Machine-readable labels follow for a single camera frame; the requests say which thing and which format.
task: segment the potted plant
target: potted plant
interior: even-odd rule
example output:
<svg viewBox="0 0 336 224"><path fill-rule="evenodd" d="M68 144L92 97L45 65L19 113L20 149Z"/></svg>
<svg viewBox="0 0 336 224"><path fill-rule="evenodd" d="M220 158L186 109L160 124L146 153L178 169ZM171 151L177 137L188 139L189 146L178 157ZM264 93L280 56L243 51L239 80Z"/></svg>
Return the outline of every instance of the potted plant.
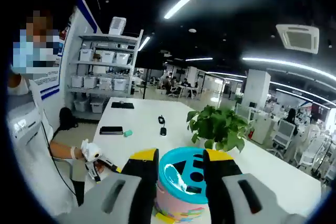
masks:
<svg viewBox="0 0 336 224"><path fill-rule="evenodd" d="M244 132L247 123L228 108L216 109L207 105L203 111L190 111L187 116L188 130L194 133L191 141L206 140L208 149L230 151L244 148Z"/></svg>

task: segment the colorful container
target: colorful container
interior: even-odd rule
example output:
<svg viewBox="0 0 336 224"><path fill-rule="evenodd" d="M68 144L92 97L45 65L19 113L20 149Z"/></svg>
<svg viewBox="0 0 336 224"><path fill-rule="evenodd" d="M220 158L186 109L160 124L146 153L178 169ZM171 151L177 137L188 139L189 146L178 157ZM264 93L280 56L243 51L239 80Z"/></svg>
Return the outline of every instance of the colorful container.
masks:
<svg viewBox="0 0 336 224"><path fill-rule="evenodd" d="M203 150L180 147L167 152L160 160L155 207L176 222L200 217L208 203Z"/></svg>

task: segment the yellow tape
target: yellow tape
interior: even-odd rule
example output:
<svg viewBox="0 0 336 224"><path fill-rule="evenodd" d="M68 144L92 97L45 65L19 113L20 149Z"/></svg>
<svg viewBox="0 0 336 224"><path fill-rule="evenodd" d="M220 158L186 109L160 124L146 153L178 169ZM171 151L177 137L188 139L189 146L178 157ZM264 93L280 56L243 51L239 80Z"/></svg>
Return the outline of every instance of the yellow tape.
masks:
<svg viewBox="0 0 336 224"><path fill-rule="evenodd" d="M167 216L165 216L165 215L163 215L159 212L155 215L155 217L157 217L158 219L160 219L160 220L162 220L162 221L164 221L168 224L174 224L175 223L175 220L173 220L172 218L169 218L169 217L167 217Z"/></svg>
<svg viewBox="0 0 336 224"><path fill-rule="evenodd" d="M206 151L209 154L210 161L224 161L224 160L233 160L233 157L231 157L226 152L206 149Z"/></svg>
<svg viewBox="0 0 336 224"><path fill-rule="evenodd" d="M153 161L155 151L156 151L156 148L145 150L145 151L140 151L140 152L134 153L130 157L130 159Z"/></svg>

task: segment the black ceiling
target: black ceiling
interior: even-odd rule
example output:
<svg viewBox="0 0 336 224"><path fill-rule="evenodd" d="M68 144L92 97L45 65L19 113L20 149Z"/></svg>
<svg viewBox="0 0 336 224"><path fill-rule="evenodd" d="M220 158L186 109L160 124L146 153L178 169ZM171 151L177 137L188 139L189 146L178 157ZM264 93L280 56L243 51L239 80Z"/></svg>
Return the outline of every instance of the black ceiling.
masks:
<svg viewBox="0 0 336 224"><path fill-rule="evenodd" d="M311 72L241 60L243 56L283 59L336 75L335 0L191 0L172 18L164 19L178 1L99 0L99 9L97 0L86 0L103 33L108 33L113 16L127 19L126 35L138 34L144 29L144 35L151 37L144 47L149 53L167 50L173 58L213 57L212 61L190 64L206 71L244 74L249 68L273 68L336 86L330 79ZM285 49L276 24L317 26L320 29L319 53L312 55ZM190 28L197 32L189 33ZM328 39L335 43L333 48L328 48ZM310 90L330 100L336 99L334 90L308 79L279 72L270 74L274 81Z"/></svg>

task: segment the small green object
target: small green object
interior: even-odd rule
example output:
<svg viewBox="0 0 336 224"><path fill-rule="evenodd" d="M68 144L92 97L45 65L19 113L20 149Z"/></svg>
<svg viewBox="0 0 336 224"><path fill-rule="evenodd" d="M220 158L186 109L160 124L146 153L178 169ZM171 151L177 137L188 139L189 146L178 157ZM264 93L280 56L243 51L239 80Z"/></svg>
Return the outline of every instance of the small green object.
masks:
<svg viewBox="0 0 336 224"><path fill-rule="evenodd" d="M130 135L132 135L133 134L133 132L131 131L131 130L129 130L129 131L125 131L124 132L124 136L125 137L128 137L128 136L130 136Z"/></svg>

